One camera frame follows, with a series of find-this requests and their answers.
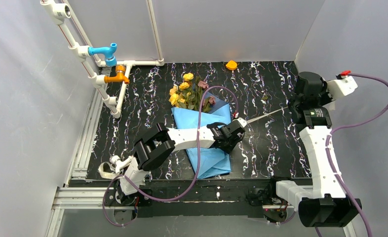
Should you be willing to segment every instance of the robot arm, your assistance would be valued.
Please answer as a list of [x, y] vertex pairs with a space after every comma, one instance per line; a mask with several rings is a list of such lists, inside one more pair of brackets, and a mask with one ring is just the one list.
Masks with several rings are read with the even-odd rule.
[[[354, 92], [357, 84], [348, 73], [342, 72], [338, 79], [328, 82], [315, 73], [300, 73], [288, 103], [309, 158], [313, 190], [308, 192], [294, 181], [276, 178], [275, 193], [294, 206], [306, 227], [344, 227], [358, 213], [334, 176], [325, 145], [332, 123], [323, 105]], [[332, 141], [328, 148], [339, 172]]]
[[[219, 148], [230, 153], [236, 144], [243, 139], [244, 127], [247, 125], [244, 119], [238, 118], [230, 124], [212, 123], [201, 127], [200, 147]], [[149, 171], [159, 168], [172, 152], [197, 147], [197, 129], [166, 128], [163, 123], [145, 133], [135, 144], [135, 154], [130, 156], [130, 165], [125, 172], [137, 186], [143, 185], [145, 176]], [[124, 178], [120, 178], [122, 195], [136, 193], [137, 190]]]

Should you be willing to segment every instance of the yellow flower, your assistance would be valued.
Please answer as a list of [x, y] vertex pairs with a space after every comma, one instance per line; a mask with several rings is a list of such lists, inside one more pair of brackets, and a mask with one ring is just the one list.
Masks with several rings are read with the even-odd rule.
[[187, 89], [188, 87], [190, 87], [190, 85], [187, 82], [183, 82], [180, 85], [180, 90]]
[[175, 85], [172, 89], [169, 90], [169, 95], [175, 94], [177, 92], [178, 87]]
[[171, 105], [176, 105], [178, 102], [178, 94], [171, 95], [169, 102], [171, 102]]
[[187, 74], [184, 74], [183, 78], [184, 78], [184, 81], [190, 81], [194, 78], [194, 75], [192, 73], [187, 73]]

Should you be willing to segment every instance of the purple flower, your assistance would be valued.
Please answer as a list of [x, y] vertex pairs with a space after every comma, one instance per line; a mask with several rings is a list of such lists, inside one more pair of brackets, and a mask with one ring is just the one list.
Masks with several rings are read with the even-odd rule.
[[199, 87], [203, 88], [204, 90], [208, 89], [208, 84], [203, 82], [202, 80], [198, 82], [197, 84]]
[[216, 104], [216, 98], [214, 96], [208, 97], [208, 102], [210, 103], [211, 106]]

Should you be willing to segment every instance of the black marble surface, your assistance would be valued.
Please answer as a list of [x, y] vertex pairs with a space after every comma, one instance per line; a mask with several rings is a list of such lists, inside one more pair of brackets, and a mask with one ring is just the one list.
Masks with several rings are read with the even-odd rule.
[[[168, 93], [174, 84], [183, 81], [185, 73], [200, 75], [210, 86], [222, 85], [233, 91], [239, 102], [239, 116], [247, 120], [287, 105], [298, 74], [294, 62], [241, 62], [233, 72], [224, 65], [185, 63], [134, 67], [121, 118], [113, 118], [110, 110], [103, 107], [87, 179], [102, 179], [97, 171], [100, 163], [113, 155], [127, 158], [133, 152], [134, 141], [153, 124], [164, 122], [168, 127], [175, 127]], [[108, 94], [118, 96], [120, 86], [121, 83], [110, 83]], [[212, 93], [233, 107], [225, 91]], [[268, 95], [267, 100], [263, 99], [264, 95]], [[253, 122], [246, 127], [243, 141], [230, 155], [231, 173], [214, 178], [310, 177], [309, 163], [298, 137], [288, 109]], [[185, 151], [173, 153], [160, 169], [152, 171], [153, 179], [192, 179], [193, 176]]]

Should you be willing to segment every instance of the gray floor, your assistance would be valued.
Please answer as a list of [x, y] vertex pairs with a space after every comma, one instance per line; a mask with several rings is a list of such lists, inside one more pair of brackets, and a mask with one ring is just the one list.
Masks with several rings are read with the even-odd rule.
[[[321, 229], [323, 237], [344, 237], [342, 228]], [[317, 237], [314, 228], [306, 228], [296, 215], [277, 227], [264, 219], [244, 216], [170, 216], [140, 218], [120, 228], [105, 220], [102, 210], [65, 210], [59, 237]]]

